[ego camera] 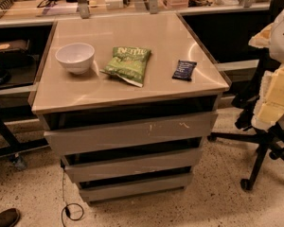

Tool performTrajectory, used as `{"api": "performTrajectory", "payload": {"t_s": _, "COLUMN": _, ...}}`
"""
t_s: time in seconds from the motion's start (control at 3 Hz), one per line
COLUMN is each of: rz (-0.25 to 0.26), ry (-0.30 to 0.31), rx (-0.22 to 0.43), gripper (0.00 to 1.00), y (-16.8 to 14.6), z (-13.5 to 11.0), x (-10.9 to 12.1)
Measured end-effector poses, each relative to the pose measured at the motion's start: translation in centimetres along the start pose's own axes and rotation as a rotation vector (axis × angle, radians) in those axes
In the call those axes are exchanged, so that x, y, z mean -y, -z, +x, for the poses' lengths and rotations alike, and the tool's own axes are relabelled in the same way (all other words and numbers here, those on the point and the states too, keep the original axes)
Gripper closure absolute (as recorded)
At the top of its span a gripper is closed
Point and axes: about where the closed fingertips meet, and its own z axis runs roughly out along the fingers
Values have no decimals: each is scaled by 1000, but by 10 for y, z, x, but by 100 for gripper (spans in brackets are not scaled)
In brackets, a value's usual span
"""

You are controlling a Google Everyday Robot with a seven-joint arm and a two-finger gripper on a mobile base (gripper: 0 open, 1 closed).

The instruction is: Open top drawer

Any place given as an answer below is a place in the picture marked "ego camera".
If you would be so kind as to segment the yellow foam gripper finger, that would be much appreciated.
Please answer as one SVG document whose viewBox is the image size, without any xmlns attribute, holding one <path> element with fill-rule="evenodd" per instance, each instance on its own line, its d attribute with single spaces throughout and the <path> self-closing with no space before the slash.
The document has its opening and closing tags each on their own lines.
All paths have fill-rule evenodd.
<svg viewBox="0 0 284 227">
<path fill-rule="evenodd" d="M 284 115 L 284 63 L 274 72 L 265 71 L 259 100 L 253 111 L 252 126 L 267 131 Z"/>
<path fill-rule="evenodd" d="M 271 39 L 272 25 L 267 25 L 258 34 L 253 36 L 248 44 L 255 48 L 269 48 Z"/>
</svg>

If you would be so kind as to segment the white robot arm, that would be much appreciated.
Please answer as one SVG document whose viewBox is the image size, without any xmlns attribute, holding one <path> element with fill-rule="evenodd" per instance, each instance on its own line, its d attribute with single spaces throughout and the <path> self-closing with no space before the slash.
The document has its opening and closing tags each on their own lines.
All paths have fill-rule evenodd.
<svg viewBox="0 0 284 227">
<path fill-rule="evenodd" d="M 249 44 L 268 48 L 270 57 L 281 63 L 273 73 L 264 73 L 252 118 L 253 127 L 267 131 L 284 114 L 284 9 Z"/>
</svg>

